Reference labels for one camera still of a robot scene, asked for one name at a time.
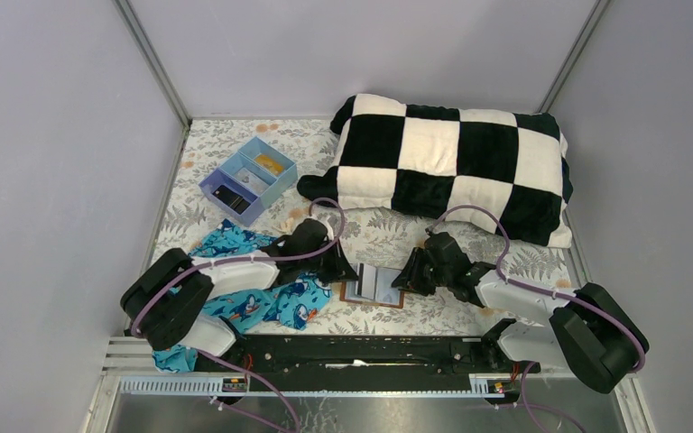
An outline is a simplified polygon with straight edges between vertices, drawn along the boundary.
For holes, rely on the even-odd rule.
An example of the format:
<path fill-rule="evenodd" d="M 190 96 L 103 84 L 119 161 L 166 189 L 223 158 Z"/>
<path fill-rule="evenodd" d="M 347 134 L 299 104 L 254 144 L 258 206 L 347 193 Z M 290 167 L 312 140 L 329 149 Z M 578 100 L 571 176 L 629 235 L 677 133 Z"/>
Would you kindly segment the brown leather card holder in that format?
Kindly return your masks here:
<path fill-rule="evenodd" d="M 375 267 L 365 263 L 352 266 L 357 281 L 345 282 L 339 299 L 341 301 L 374 307 L 402 309 L 404 293 L 392 286 L 401 271 Z"/>

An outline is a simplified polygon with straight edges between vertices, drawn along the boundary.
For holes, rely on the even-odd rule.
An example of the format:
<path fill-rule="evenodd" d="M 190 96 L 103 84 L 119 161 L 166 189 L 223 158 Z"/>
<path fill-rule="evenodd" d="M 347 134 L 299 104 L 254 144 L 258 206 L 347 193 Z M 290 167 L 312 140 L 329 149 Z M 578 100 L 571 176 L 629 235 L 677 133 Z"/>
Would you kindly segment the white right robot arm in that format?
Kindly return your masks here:
<path fill-rule="evenodd" d="M 506 277 L 495 264 L 470 261 L 447 232 L 414 248 L 392 286 L 424 296 L 446 288 L 462 302 L 513 313 L 516 320 L 502 320 L 485 335 L 506 358 L 568 370 L 600 393 L 640 367 L 650 349 L 604 287 L 551 290 Z"/>

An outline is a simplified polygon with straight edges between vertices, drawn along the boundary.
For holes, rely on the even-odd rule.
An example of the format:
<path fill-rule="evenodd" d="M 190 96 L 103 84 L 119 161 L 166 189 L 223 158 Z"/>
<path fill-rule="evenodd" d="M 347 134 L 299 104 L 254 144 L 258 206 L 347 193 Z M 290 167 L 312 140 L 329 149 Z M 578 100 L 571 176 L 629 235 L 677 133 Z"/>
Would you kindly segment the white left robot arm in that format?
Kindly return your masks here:
<path fill-rule="evenodd" d="M 357 279 L 332 228 L 315 218 L 275 239 L 224 221 L 192 253 L 164 253 L 120 306 L 160 362 L 174 349 L 220 357 L 261 321 L 305 328 L 331 284 Z"/>

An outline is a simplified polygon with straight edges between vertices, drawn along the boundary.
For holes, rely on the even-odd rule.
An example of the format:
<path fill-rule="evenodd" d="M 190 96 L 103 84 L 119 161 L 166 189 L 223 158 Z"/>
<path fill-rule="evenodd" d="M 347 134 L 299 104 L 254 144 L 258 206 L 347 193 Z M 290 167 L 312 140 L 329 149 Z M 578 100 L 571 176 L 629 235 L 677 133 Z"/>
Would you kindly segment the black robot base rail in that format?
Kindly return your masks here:
<path fill-rule="evenodd" d="M 489 337 L 282 336 L 241 337 L 221 360 L 261 375 L 354 371 L 432 375 L 470 374 L 516 381 L 527 362 L 510 360 Z"/>

